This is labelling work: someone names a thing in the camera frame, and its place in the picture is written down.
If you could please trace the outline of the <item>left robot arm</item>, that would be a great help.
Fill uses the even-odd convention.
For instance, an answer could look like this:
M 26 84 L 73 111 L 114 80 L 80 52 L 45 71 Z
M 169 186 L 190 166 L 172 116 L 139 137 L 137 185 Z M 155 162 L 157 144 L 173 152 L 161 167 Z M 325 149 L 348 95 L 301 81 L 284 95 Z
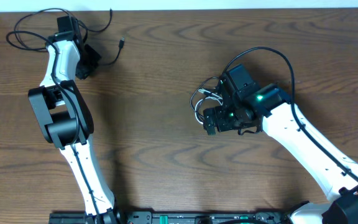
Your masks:
M 54 223 L 126 223 L 117 206 L 93 149 L 94 124 L 76 86 L 78 64 L 85 59 L 81 34 L 76 25 L 59 25 L 47 39 L 48 67 L 38 88 L 28 97 L 42 134 L 67 160 L 85 203 L 85 213 L 61 215 Z

